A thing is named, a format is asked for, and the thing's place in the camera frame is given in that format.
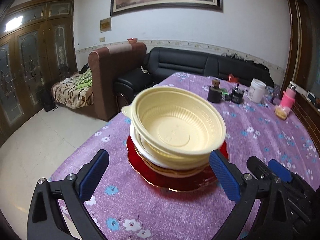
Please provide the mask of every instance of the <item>pink bottle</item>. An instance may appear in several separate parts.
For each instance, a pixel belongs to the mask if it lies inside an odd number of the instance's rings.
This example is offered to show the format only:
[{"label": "pink bottle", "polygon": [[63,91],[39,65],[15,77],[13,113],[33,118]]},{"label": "pink bottle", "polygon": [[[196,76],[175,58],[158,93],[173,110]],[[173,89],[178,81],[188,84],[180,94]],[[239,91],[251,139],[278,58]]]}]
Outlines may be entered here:
[{"label": "pink bottle", "polygon": [[286,91],[283,91],[283,97],[280,106],[291,109],[293,103],[295,102],[294,98],[296,96],[296,92],[296,84],[291,81]]}]

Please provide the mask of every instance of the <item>tile floor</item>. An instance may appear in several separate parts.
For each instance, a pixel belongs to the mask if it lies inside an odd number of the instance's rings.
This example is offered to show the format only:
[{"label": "tile floor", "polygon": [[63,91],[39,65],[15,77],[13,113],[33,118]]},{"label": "tile floor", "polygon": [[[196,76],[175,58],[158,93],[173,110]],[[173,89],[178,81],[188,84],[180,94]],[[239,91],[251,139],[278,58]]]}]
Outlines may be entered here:
[{"label": "tile floor", "polygon": [[[25,240],[31,197],[39,178],[52,173],[105,122],[67,108],[41,110],[0,148],[0,209]],[[80,239],[72,222],[71,233]]]}]

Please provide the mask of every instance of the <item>leaf-patterned bedding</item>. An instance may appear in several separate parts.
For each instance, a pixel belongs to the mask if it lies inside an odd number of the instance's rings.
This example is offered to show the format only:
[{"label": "leaf-patterned bedding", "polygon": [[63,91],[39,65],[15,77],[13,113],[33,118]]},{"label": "leaf-patterned bedding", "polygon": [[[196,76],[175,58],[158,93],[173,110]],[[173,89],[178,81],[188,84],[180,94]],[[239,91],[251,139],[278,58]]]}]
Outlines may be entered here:
[{"label": "leaf-patterned bedding", "polygon": [[76,73],[72,77],[56,83],[51,88],[51,93],[56,102],[72,109],[93,105],[92,87],[78,90],[75,85],[79,76],[81,75]]}]

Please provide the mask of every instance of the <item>brick-patterned panel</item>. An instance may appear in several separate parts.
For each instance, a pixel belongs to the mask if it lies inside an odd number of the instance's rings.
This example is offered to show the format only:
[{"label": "brick-patterned panel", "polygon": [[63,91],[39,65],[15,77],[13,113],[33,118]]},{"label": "brick-patterned panel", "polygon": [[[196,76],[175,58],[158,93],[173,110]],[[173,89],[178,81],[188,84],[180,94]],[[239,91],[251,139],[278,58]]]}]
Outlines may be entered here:
[{"label": "brick-patterned panel", "polygon": [[317,112],[302,95],[296,95],[296,102],[292,107],[293,112],[308,130],[318,154],[320,153],[320,113]]}]

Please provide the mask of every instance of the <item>table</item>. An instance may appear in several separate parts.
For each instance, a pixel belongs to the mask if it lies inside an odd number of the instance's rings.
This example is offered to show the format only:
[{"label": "table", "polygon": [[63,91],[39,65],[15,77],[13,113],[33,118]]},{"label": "table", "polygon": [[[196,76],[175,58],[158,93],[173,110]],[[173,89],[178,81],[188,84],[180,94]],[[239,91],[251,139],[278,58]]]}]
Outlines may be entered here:
[{"label": "table", "polygon": [[[161,82],[207,98],[211,77],[175,73]],[[220,82],[230,90],[236,84]],[[294,113],[286,121],[274,115],[274,106],[255,104],[244,98],[241,105],[214,104],[227,127],[229,161],[243,173],[246,161],[255,155],[265,163],[276,159],[301,175],[314,189],[320,183],[320,159],[307,130]],[[223,224],[234,203],[219,183],[192,193],[176,193],[149,185],[127,160],[126,139],[131,120],[121,113],[92,135],[55,171],[50,180],[77,173],[99,149],[109,152],[110,163],[90,201],[89,214],[109,240],[194,240],[211,239]],[[68,216],[63,201],[62,211]],[[246,236],[258,210],[256,200],[240,235]]]}]

